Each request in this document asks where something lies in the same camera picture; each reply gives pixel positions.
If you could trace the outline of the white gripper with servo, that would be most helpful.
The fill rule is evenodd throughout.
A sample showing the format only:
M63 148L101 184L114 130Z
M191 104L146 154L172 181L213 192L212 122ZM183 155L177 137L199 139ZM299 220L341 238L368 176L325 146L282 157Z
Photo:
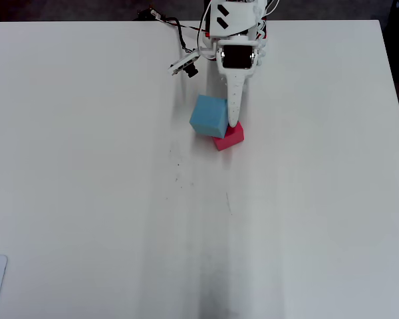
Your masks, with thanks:
M250 40L247 35L234 35L226 39L205 39L199 42L201 55L215 60L220 75L227 80L227 117L234 128L239 120L247 78L261 64L265 56L266 39Z

